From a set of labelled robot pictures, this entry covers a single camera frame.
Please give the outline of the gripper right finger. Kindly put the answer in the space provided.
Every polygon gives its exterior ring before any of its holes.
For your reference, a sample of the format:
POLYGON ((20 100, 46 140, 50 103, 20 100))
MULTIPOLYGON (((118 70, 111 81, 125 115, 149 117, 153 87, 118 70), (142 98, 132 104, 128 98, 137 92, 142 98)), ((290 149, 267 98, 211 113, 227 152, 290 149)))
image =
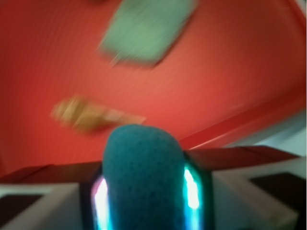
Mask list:
POLYGON ((266 147, 187 150, 194 230, 304 230, 306 157, 266 147))

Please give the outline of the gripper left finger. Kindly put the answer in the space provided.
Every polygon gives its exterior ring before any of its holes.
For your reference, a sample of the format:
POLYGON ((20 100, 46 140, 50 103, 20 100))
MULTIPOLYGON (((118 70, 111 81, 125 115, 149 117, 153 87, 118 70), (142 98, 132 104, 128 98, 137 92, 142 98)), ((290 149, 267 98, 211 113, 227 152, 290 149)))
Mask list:
POLYGON ((2 230, 97 230, 100 163, 45 165, 0 178, 2 230))

